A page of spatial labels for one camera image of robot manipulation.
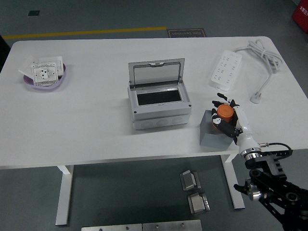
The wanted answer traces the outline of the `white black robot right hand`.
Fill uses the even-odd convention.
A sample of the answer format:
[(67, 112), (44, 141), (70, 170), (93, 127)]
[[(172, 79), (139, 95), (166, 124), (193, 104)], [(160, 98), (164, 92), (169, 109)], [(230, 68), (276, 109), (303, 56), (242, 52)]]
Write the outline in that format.
[[(226, 102), (213, 101), (214, 108), (211, 111), (212, 125), (234, 140), (239, 147), (239, 154), (249, 160), (261, 156), (261, 147), (254, 140), (252, 131), (244, 113), (243, 108), (222, 93), (218, 97)], [(220, 106), (229, 106), (232, 109), (232, 116), (223, 116), (218, 112)]]

